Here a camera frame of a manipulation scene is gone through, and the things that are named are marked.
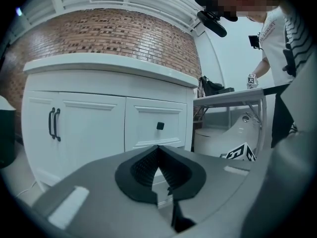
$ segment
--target white ceiling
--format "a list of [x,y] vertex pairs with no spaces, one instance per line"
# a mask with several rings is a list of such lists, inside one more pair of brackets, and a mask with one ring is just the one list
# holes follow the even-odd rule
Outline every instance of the white ceiling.
[[8,31],[14,42],[32,27],[68,12],[90,8],[121,8],[150,14],[190,33],[199,20],[202,9],[194,0],[27,0],[21,7],[22,16],[16,16]]

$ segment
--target floor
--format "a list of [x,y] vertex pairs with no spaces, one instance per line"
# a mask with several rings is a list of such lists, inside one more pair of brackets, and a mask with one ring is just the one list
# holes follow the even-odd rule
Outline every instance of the floor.
[[[35,181],[24,151],[24,147],[17,142],[15,144],[15,154],[16,159],[13,161],[13,163],[0,170],[8,190],[13,196],[16,196],[26,189],[29,189],[32,183]],[[32,206],[41,194],[42,191],[36,183],[29,191],[19,195],[19,198],[29,206]]]

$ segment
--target cabinet door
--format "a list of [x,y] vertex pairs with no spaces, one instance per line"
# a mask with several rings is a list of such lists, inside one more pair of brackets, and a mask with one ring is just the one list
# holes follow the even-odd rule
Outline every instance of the cabinet door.
[[184,146],[186,114],[187,105],[183,103],[127,98],[125,150],[150,145]]
[[[58,93],[29,91],[23,98],[22,132],[25,152],[34,175],[48,185],[63,178],[59,145],[49,134],[49,117]],[[51,112],[51,133],[53,134]]]
[[66,174],[124,152],[125,97],[59,93],[58,133],[67,158]]

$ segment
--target black handle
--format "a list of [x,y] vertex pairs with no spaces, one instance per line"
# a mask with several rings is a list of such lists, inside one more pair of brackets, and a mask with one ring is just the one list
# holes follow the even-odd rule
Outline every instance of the black handle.
[[157,129],[163,130],[164,129],[164,122],[158,122]]
[[52,108],[52,111],[49,114],[49,134],[52,136],[53,139],[55,139],[55,135],[52,134],[52,114],[55,113],[55,108]]
[[57,126],[56,126],[56,116],[60,114],[60,109],[57,109],[56,113],[54,114],[54,134],[56,139],[60,142],[60,137],[57,135]]

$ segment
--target ceiling light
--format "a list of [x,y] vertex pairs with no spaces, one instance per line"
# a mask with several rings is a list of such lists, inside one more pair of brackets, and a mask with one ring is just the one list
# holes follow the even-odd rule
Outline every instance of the ceiling light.
[[18,14],[18,16],[22,15],[22,12],[21,12],[20,8],[16,8],[15,11],[16,11],[16,14]]

